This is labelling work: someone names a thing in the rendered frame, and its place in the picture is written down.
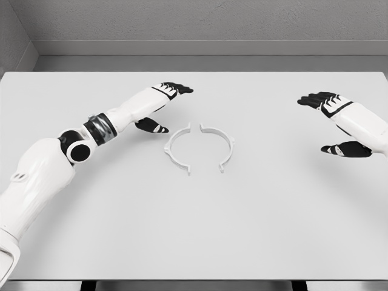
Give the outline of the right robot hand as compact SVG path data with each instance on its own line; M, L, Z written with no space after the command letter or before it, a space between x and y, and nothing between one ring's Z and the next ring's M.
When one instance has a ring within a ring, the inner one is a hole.
M366 158L381 153L380 134L386 122L362 104L331 92L310 93L300 97L297 103L321 112L354 138L353 141L325 145L322 152L346 158Z

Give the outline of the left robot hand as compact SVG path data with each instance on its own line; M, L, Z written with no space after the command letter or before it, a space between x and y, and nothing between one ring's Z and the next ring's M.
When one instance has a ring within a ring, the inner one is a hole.
M163 108L175 97L185 93L193 93L193 89L174 82L162 82L138 93L130 99L135 102L133 108L130 109L135 126L149 133L168 133L168 128L149 118L149 115Z

